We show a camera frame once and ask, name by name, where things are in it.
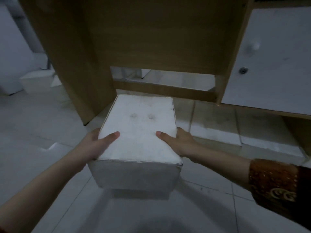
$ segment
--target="person's left arm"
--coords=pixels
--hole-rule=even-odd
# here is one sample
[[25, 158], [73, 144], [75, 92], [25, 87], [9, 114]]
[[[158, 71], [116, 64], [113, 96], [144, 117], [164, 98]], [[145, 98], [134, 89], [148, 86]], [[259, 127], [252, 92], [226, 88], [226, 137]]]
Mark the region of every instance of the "person's left arm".
[[46, 169], [0, 207], [0, 229], [31, 232], [67, 182], [115, 141], [119, 132], [98, 140], [99, 128], [88, 133], [63, 158]]

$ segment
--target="hand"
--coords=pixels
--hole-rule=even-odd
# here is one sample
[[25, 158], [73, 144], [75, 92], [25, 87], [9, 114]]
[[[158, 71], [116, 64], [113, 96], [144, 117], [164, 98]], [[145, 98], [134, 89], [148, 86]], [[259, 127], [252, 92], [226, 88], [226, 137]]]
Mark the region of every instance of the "hand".
[[198, 151], [202, 149], [202, 145], [196, 142], [193, 136], [181, 127], [177, 128], [176, 138], [160, 131], [157, 131], [155, 134], [181, 157], [195, 158]]
[[97, 159], [119, 136], [119, 132], [98, 139], [100, 128], [86, 134], [80, 143], [70, 151], [64, 158], [72, 164], [77, 165], [77, 171], [80, 172], [84, 166], [91, 160]]

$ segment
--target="person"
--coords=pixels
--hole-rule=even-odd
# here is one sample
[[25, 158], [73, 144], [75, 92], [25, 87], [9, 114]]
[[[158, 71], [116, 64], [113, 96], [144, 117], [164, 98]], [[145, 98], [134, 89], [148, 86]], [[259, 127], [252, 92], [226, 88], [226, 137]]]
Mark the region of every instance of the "person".
[[[63, 158], [46, 169], [0, 208], [0, 232], [31, 232], [67, 182], [98, 158], [119, 132], [98, 139], [99, 128], [88, 133]], [[157, 131], [181, 157], [201, 164], [251, 191], [257, 204], [311, 230], [309, 223], [310, 169], [276, 161], [214, 151], [178, 127], [176, 137]]]

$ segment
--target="forearm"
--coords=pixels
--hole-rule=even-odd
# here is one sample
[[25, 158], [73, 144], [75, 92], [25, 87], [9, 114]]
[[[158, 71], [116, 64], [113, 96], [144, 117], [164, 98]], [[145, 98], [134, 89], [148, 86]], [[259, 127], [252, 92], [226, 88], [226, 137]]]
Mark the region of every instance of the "forearm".
[[248, 184], [250, 159], [200, 146], [189, 157], [193, 162], [212, 169], [230, 181], [250, 190]]
[[10, 233], [31, 232], [75, 173], [66, 156], [57, 161], [2, 205], [0, 226]]

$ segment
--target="cabinet door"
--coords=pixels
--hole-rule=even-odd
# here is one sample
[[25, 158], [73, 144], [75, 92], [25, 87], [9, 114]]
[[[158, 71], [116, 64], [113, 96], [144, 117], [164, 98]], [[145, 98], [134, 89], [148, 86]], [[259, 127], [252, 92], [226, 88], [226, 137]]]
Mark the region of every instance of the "cabinet door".
[[311, 115], [311, 7], [252, 11], [221, 102]]

